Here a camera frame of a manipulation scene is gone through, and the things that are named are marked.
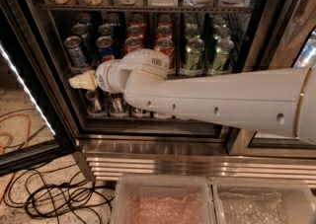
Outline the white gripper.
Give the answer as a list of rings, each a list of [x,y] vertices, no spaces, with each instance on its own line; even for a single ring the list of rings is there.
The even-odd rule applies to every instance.
[[[121,68],[120,60],[112,59],[98,66],[96,76],[94,71],[87,71],[71,77],[69,84],[74,89],[93,91],[99,86],[108,93],[123,93],[126,81],[127,72]]]

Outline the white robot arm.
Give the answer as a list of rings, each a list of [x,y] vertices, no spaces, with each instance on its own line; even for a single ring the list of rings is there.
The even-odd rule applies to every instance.
[[[169,80],[169,57],[139,49],[69,79],[74,89],[121,93],[138,109],[316,141],[316,71],[285,68]]]

